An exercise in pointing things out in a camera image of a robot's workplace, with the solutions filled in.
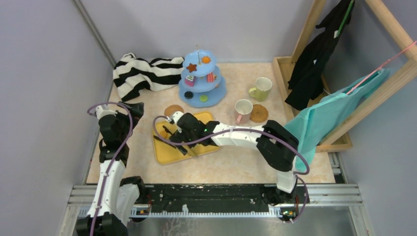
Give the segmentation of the yellow plastic tray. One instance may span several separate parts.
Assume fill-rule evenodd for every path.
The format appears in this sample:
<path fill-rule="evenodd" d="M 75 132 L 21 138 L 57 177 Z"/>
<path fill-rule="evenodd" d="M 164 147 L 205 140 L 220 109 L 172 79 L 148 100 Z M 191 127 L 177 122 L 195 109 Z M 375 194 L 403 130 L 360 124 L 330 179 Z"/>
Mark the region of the yellow plastic tray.
<path fill-rule="evenodd" d="M 168 127 L 171 131 L 177 130 L 175 124 L 170 124 L 166 119 L 158 118 L 155 120 L 155 124 L 152 127 L 152 137 L 153 135 L 160 135 L 163 129 L 163 125 Z M 180 146 L 173 148 L 161 141 L 158 141 L 153 138 L 153 149 L 156 161 L 161 165 L 172 164 L 175 162 L 183 161 L 193 157 L 198 157 L 206 155 L 209 153 L 216 152 L 220 150 L 220 147 L 216 146 L 204 146 L 202 144 L 195 144 L 194 146 Z"/>

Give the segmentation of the green macaron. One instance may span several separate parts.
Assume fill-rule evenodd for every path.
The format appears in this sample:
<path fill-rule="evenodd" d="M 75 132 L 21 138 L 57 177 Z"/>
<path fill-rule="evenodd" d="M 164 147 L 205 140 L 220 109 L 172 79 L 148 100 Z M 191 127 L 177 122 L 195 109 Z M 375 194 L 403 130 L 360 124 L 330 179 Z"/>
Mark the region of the green macaron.
<path fill-rule="evenodd" d="M 208 101 L 208 96 L 207 96 L 207 95 L 201 95 L 201 96 L 199 97 L 199 100 L 200 100 L 201 102 L 207 102 L 207 101 Z"/>

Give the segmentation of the black macaron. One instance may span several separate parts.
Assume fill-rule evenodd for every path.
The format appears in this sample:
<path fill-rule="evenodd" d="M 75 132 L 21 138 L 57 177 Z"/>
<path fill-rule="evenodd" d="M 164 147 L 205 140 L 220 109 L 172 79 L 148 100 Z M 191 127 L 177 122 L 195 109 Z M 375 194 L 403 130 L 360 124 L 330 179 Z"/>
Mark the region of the black macaron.
<path fill-rule="evenodd" d="M 192 99 L 193 96 L 194 96 L 194 94 L 191 91 L 187 91 L 187 92 L 184 93 L 184 98 L 186 98 L 186 99 Z"/>

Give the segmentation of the blue three-tier cake stand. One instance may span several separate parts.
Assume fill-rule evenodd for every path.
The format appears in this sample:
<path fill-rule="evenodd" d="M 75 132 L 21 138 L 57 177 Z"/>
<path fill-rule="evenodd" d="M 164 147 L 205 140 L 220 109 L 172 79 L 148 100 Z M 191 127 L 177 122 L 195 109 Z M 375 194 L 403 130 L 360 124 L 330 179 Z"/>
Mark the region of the blue three-tier cake stand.
<path fill-rule="evenodd" d="M 201 63 L 201 57 L 211 57 L 209 64 Z M 197 71 L 189 73 L 186 67 L 190 64 L 197 64 Z M 204 108 L 211 107 L 218 104 L 226 95 L 226 83 L 225 79 L 221 74 L 220 68 L 217 66 L 217 59 L 211 51 L 202 50 L 197 48 L 194 52 L 189 53 L 185 56 L 183 65 L 183 71 L 181 72 L 181 80 L 179 82 L 179 97 L 180 99 L 191 107 Z M 208 83 L 206 75 L 213 72 L 216 75 L 216 79 L 213 83 Z M 184 83 L 184 78 L 187 75 L 196 77 L 194 87 L 189 87 Z M 194 96 L 192 99 L 184 98 L 184 93 L 187 91 L 193 92 Z M 199 97 L 201 95 L 207 95 L 208 101 L 201 102 Z"/>

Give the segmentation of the purple triangular cake slice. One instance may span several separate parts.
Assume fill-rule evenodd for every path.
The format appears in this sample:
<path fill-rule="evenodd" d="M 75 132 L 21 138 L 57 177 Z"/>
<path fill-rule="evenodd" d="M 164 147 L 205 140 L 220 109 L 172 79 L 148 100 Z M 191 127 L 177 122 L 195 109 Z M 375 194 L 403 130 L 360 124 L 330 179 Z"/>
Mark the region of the purple triangular cake slice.
<path fill-rule="evenodd" d="M 189 86 L 189 87 L 194 87 L 195 85 L 195 81 L 196 81 L 196 77 L 192 76 L 192 75 L 187 75 L 184 78 L 184 83 Z"/>

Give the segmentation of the red striped cake slice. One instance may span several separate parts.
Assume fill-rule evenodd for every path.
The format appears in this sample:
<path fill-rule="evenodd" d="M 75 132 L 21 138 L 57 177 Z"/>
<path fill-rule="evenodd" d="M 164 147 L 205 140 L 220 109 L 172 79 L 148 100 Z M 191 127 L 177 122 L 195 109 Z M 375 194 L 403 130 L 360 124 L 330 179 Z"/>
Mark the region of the red striped cake slice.
<path fill-rule="evenodd" d="M 215 79 L 216 79 L 216 75 L 213 72 L 206 75 L 206 80 L 208 83 L 213 83 Z"/>

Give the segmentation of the brown star cookie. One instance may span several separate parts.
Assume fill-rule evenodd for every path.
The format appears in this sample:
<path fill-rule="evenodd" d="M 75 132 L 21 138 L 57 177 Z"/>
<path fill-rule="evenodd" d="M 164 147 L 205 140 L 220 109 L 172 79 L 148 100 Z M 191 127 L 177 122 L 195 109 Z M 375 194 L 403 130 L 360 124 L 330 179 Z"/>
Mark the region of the brown star cookie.
<path fill-rule="evenodd" d="M 190 63 L 187 67 L 186 67 L 186 69 L 188 70 L 188 72 L 189 73 L 191 73 L 191 72 L 194 72 L 194 71 L 197 71 L 197 64 L 192 64 L 192 63 Z"/>

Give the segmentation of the orange flower cookie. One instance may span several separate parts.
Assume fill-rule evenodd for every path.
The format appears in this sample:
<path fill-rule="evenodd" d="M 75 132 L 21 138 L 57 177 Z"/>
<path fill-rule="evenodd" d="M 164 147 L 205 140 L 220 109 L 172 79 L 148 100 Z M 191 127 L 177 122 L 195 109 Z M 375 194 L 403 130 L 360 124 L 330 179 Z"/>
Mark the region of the orange flower cookie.
<path fill-rule="evenodd" d="M 201 63 L 209 64 L 210 62 L 211 62 L 211 57 L 209 57 L 209 56 L 201 57 Z"/>

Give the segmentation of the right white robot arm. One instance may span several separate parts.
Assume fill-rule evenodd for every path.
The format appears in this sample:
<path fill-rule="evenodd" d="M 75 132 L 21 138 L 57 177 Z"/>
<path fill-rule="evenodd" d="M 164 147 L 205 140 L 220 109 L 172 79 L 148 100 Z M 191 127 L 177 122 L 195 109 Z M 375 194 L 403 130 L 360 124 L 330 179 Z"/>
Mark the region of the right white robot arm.
<path fill-rule="evenodd" d="M 274 120 L 258 126 L 227 125 L 219 121 L 206 123 L 191 113 L 175 112 L 165 118 L 174 125 L 175 131 L 169 138 L 163 138 L 153 127 L 155 135 L 163 142 L 187 154 L 185 147 L 195 145 L 205 147 L 237 146 L 257 150 L 265 161 L 277 171 L 277 197 L 284 203 L 295 198 L 297 183 L 295 162 L 298 152 L 298 139 Z"/>

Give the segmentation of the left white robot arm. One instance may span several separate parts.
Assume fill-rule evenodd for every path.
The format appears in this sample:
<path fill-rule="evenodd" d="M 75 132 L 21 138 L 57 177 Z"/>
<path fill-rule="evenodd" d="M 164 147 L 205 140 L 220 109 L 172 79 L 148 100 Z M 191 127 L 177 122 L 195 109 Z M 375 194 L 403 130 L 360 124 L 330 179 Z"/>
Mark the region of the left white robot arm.
<path fill-rule="evenodd" d="M 86 217 L 76 223 L 75 231 L 80 236 L 126 236 L 134 204 L 148 196 L 140 176 L 123 177 L 129 156 L 127 140 L 144 114 L 144 103 L 118 102 L 125 114 L 110 109 L 109 104 L 89 108 L 94 110 L 92 115 L 98 119 L 102 136 L 98 142 L 100 176 Z"/>

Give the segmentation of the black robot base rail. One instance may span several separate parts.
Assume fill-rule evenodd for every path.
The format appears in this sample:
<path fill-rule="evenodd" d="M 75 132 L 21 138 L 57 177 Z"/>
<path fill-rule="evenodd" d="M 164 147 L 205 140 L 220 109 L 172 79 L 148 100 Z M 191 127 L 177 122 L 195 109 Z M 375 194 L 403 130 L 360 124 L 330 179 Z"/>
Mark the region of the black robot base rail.
<path fill-rule="evenodd" d="M 291 193 L 275 184 L 153 184 L 142 189 L 128 217 L 237 218 L 272 217 L 290 222 L 310 202 L 306 186 Z"/>

